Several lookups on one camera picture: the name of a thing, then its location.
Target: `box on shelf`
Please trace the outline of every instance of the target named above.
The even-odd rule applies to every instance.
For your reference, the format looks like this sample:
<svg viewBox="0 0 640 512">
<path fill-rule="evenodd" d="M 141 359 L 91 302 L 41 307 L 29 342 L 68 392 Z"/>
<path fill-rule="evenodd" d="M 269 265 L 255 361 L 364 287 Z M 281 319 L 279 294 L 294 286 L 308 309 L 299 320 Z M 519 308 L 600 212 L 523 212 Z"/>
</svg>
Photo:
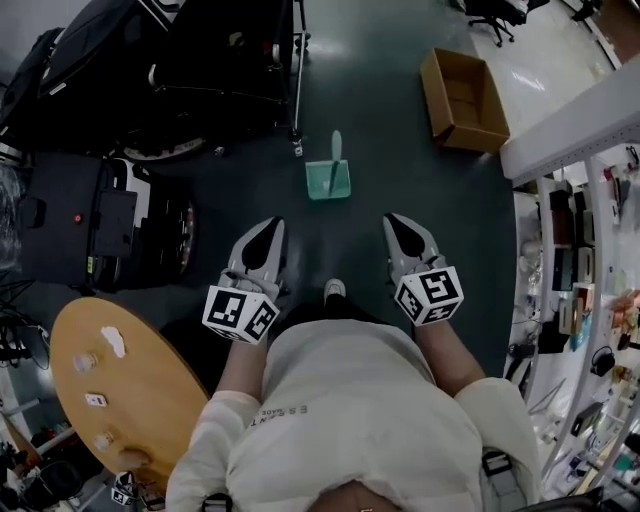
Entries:
<svg viewBox="0 0 640 512">
<path fill-rule="evenodd" d="M 509 126 L 487 63 L 434 48 L 420 67 L 436 143 L 496 153 Z"/>
</svg>

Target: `white sneaker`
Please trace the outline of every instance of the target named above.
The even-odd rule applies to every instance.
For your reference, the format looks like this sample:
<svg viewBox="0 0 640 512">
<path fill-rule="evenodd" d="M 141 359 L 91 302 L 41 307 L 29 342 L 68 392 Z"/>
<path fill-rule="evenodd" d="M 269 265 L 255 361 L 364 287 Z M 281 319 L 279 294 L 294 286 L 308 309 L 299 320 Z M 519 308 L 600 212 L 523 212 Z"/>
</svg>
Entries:
<svg viewBox="0 0 640 512">
<path fill-rule="evenodd" d="M 329 279 L 324 285 L 324 302 L 327 303 L 329 295 L 347 296 L 347 287 L 340 279 Z"/>
</svg>

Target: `white sweater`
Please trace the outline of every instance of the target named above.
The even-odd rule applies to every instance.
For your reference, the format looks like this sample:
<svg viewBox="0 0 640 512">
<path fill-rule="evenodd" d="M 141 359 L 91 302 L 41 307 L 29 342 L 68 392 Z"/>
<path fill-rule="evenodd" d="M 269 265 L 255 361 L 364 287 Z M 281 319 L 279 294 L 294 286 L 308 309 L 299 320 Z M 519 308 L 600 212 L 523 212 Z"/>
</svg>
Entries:
<svg viewBox="0 0 640 512">
<path fill-rule="evenodd" d="M 216 393 L 169 480 L 169 512 L 224 492 L 244 512 L 304 512 L 352 480 L 405 511 L 482 510 L 483 448 L 509 454 L 529 503 L 539 493 L 533 428 L 517 388 L 484 379 L 455 400 L 395 327 L 320 321 L 273 343 L 264 403 Z"/>
</svg>

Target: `wooden tabletop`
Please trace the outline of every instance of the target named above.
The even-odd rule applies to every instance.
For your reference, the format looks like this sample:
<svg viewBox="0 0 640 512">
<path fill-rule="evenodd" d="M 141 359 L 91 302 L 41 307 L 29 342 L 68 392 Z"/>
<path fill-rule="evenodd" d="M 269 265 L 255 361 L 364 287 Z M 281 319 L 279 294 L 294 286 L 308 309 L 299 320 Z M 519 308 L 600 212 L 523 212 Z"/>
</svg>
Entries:
<svg viewBox="0 0 640 512">
<path fill-rule="evenodd" d="M 102 336 L 116 327 L 126 356 L 118 358 Z M 78 373 L 76 355 L 93 353 L 98 364 Z M 138 470 L 164 492 L 178 459 L 187 450 L 207 394 L 191 369 L 155 329 L 126 309 L 97 298 L 75 300 L 60 312 L 51 335 L 51 369 L 62 407 L 84 444 L 113 473 L 124 471 L 117 455 L 123 449 L 146 452 L 151 464 Z M 89 406 L 85 393 L 104 395 L 106 407 Z M 106 452 L 94 437 L 114 437 Z"/>
</svg>

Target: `dark gray floor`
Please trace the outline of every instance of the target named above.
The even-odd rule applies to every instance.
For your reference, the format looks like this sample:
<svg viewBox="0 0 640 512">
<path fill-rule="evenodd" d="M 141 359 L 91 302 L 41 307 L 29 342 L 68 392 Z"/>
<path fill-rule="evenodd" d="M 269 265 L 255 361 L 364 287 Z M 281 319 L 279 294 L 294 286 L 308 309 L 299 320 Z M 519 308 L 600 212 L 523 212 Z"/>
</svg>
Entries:
<svg viewBox="0 0 640 512">
<path fill-rule="evenodd" d="M 436 0 L 307 0 L 307 17 L 312 39 L 302 94 L 305 160 L 327 159 L 331 132 L 339 129 L 351 197 L 309 200 L 304 160 L 293 157 L 284 131 L 236 147 L 228 158 L 206 152 L 150 166 L 190 183 L 200 217 L 196 258 L 180 286 L 109 298 L 157 327 L 197 316 L 234 241 L 255 223 L 282 215 L 290 235 L 286 277 L 292 305 L 320 300 L 324 282 L 339 277 L 356 304 L 408 330 L 385 286 L 381 220 L 393 211 L 430 229 L 456 266 L 465 301 L 453 326 L 485 371 L 500 375 L 516 263 L 510 183 L 497 157 L 433 144 L 418 73 L 434 46 L 474 53 L 464 17 Z M 76 297 L 65 287 L 36 284 L 21 304 L 51 327 Z M 28 368 L 14 372 L 19 394 L 34 382 Z"/>
</svg>

